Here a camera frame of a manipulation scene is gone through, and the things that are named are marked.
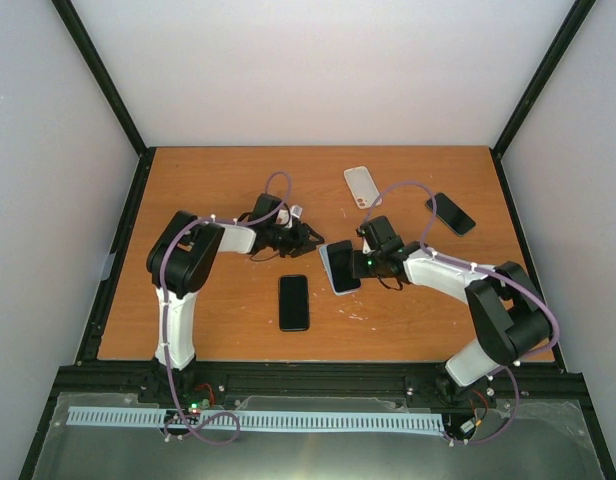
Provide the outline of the light blue phone case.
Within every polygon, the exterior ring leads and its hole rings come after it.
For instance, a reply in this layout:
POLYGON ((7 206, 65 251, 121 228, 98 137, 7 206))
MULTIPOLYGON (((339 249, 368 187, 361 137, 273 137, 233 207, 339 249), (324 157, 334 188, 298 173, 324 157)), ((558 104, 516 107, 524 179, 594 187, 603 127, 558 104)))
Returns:
POLYGON ((333 293, 336 296, 344 296, 344 295, 349 295, 349 294, 357 292, 361 288, 361 286, 358 286, 357 288, 352 288, 352 289, 349 289, 349 290, 345 290, 345 291, 342 291, 342 292, 338 292, 338 291, 335 290, 335 285, 334 285, 334 280, 333 280, 333 277, 332 277, 330 261, 329 261, 328 255, 327 255, 327 247, 328 247, 328 244, 320 246, 318 248, 318 252, 319 252, 320 258, 322 260, 324 271, 326 272, 326 275, 327 275, 327 278, 329 280, 330 287, 331 287, 333 293))

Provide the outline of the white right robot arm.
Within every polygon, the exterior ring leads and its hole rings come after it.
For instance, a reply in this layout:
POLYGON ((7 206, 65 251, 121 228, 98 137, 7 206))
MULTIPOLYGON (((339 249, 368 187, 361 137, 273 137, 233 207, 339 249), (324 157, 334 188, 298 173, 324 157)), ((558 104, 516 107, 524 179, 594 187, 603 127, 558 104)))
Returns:
POLYGON ((469 387, 510 366, 558 333, 555 316, 514 262, 479 265, 413 242, 388 253, 355 250, 350 270, 358 279, 394 278, 399 286, 427 287, 468 306, 475 339, 445 363, 456 387, 469 387))

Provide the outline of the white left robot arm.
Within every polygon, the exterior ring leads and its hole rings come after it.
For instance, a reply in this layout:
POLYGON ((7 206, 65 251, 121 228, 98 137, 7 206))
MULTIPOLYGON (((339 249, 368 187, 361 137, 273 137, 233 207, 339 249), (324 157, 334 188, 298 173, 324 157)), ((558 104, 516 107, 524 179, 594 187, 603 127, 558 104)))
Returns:
POLYGON ((193 324, 196 300, 219 253, 253 257, 271 249, 297 258, 315 251, 324 237, 301 220, 302 208, 262 193, 253 209, 231 220, 179 210, 150 250, 146 268, 159 302, 155 359, 170 367, 160 388, 174 402, 189 400, 196 378, 185 369, 196 359, 193 324))

